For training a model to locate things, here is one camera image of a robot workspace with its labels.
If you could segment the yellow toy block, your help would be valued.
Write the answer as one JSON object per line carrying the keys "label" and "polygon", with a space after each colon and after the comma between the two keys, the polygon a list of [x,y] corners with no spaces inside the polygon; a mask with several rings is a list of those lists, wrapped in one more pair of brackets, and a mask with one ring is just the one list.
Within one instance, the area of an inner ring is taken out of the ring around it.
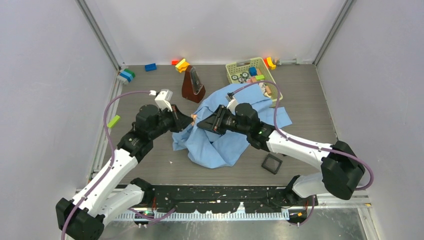
{"label": "yellow toy block", "polygon": [[188,68],[189,65],[190,65],[190,63],[188,63],[187,60],[185,58],[183,58],[175,65],[175,69],[179,73],[182,73]]}

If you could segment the light blue shirt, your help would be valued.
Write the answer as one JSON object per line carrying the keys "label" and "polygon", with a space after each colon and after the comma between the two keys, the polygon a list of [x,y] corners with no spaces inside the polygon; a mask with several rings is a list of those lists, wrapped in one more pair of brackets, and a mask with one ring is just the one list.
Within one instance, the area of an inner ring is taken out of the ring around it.
{"label": "light blue shirt", "polygon": [[[209,117],[219,105],[227,106],[228,93],[233,92],[246,84],[229,84],[216,90],[205,98],[199,105],[194,115],[198,122]],[[263,95],[260,87],[255,84],[235,94],[238,103],[249,103],[258,112],[259,119],[267,124],[274,125],[274,111],[271,107],[272,100]],[[250,145],[243,134],[227,131],[224,135],[215,134],[189,125],[183,131],[172,134],[173,150],[188,150],[188,158],[200,166],[215,169],[232,167],[242,153]]]}

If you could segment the brown wooden metronome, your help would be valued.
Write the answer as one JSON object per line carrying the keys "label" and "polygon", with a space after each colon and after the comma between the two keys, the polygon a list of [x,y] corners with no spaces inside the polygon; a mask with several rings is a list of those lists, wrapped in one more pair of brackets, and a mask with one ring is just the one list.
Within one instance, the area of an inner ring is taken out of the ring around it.
{"label": "brown wooden metronome", "polygon": [[194,103],[200,103],[205,97],[206,89],[201,82],[196,69],[189,65],[185,70],[181,95]]}

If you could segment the black square frame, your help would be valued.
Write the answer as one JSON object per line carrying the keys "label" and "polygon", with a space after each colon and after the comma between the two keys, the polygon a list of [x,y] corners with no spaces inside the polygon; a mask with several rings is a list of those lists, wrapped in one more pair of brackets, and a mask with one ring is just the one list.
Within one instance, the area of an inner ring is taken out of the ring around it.
{"label": "black square frame", "polygon": [[269,153],[263,160],[261,167],[273,175],[276,175],[279,172],[282,163],[283,161],[281,159]]}

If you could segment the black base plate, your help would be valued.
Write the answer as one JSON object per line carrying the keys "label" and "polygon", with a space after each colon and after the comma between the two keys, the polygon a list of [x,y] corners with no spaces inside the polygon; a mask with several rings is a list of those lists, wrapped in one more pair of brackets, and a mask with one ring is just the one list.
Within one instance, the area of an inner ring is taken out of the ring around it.
{"label": "black base plate", "polygon": [[234,185],[153,185],[141,201],[141,206],[152,207],[160,213],[205,214],[234,213],[240,207],[248,214],[276,213],[290,207],[317,206],[318,200],[295,197],[280,186]]}

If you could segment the lime green block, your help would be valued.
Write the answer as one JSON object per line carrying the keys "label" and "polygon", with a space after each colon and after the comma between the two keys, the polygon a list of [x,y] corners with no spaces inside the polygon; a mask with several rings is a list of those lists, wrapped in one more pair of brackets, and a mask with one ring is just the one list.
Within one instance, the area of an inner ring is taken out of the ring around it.
{"label": "lime green block", "polygon": [[112,129],[115,125],[120,121],[121,117],[119,115],[115,115],[109,122],[107,122],[106,127],[108,129]]}

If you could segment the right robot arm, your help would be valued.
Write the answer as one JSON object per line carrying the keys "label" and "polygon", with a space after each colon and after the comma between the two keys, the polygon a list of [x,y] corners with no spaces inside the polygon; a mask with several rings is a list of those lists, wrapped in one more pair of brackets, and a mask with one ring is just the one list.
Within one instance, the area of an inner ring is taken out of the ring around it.
{"label": "right robot arm", "polygon": [[291,205],[324,193],[349,200],[366,172],[364,163],[347,143],[340,140],[335,144],[320,143],[284,132],[260,120],[249,103],[238,104],[235,112],[220,105],[197,127],[219,135],[228,131],[243,134],[258,150],[290,156],[317,168],[318,173],[297,175],[286,186],[285,198]]}

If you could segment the blue toy brick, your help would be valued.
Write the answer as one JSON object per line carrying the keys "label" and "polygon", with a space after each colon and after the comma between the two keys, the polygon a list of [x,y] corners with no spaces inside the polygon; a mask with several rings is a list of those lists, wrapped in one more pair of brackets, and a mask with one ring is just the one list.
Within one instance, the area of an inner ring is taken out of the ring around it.
{"label": "blue toy brick", "polygon": [[151,72],[157,70],[157,65],[155,63],[146,64],[144,66],[146,72]]}

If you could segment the yellow arch block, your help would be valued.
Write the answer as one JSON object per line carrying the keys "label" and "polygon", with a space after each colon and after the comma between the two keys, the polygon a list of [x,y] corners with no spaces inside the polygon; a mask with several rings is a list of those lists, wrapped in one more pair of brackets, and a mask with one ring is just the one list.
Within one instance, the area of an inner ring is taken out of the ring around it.
{"label": "yellow arch block", "polygon": [[267,67],[270,69],[270,70],[275,70],[276,69],[276,65],[274,64],[274,62],[273,62],[273,59],[271,58],[271,57],[267,57],[266,59],[265,59],[265,61],[266,61],[266,65],[267,65]]}

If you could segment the yellow-green plastic basket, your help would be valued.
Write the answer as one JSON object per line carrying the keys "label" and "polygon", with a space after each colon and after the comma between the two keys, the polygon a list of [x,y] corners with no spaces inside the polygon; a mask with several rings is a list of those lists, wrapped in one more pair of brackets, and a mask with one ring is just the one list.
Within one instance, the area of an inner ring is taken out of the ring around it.
{"label": "yellow-green plastic basket", "polygon": [[275,70],[277,65],[271,57],[261,58],[255,57],[245,61],[233,62],[225,65],[227,79],[230,84],[244,84],[266,81],[260,83],[259,86],[265,97],[272,100],[271,107],[275,107],[277,100],[282,100],[283,96],[275,85],[276,84],[270,70]]}

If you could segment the green block in basket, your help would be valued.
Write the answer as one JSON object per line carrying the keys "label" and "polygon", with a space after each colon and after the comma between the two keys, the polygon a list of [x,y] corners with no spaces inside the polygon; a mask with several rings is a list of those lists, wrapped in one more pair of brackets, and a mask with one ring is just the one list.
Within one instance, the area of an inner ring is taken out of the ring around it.
{"label": "green block in basket", "polygon": [[262,81],[262,80],[264,80],[264,79],[265,79],[265,76],[264,76],[263,74],[261,74],[261,75],[256,75],[256,76],[255,76],[255,79],[256,79],[257,81]]}

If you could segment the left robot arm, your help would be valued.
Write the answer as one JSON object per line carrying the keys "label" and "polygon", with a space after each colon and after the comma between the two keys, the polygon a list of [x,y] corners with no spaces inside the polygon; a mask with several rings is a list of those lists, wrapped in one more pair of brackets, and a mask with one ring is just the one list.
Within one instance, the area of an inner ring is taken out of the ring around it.
{"label": "left robot arm", "polygon": [[118,143],[100,172],[71,200],[62,198],[56,204],[61,238],[97,240],[105,227],[128,208],[153,202],[152,186],[134,179],[121,192],[110,194],[123,177],[135,168],[153,149],[153,141],[166,132],[179,133],[193,123],[193,118],[180,112],[176,105],[160,109],[147,104],[140,108],[131,130]]}

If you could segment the blue block in basket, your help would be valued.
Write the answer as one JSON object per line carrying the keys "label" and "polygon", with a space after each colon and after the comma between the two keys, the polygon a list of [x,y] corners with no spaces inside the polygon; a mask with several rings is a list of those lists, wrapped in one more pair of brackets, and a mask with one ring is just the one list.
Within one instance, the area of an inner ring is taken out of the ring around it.
{"label": "blue block in basket", "polygon": [[249,73],[251,76],[256,76],[256,75],[258,74],[257,69],[256,69],[255,67],[250,67],[250,68],[248,69],[248,73]]}

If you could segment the stacked blue green bricks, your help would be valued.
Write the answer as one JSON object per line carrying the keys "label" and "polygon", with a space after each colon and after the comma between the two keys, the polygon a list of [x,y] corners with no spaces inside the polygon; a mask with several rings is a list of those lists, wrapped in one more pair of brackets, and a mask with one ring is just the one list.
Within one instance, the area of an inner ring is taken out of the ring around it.
{"label": "stacked blue green bricks", "polygon": [[121,69],[120,72],[117,74],[116,79],[124,84],[127,85],[135,78],[135,73],[128,68]]}

